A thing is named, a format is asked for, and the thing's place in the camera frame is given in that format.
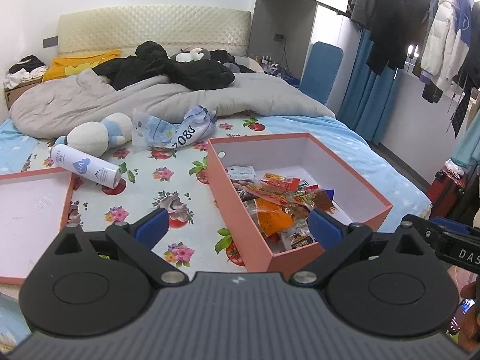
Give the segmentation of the person's right hand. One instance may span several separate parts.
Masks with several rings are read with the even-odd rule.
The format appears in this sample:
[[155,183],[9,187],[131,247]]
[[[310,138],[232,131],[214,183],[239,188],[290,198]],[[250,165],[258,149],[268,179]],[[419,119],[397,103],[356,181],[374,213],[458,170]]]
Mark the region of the person's right hand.
[[[468,283],[460,291],[460,298],[462,302],[467,300],[475,300],[477,298],[478,281]],[[457,345],[464,350],[473,353],[479,349],[479,301],[475,301],[473,306],[463,314],[461,319],[454,317],[451,321],[454,333],[448,329],[448,336],[456,342]]]

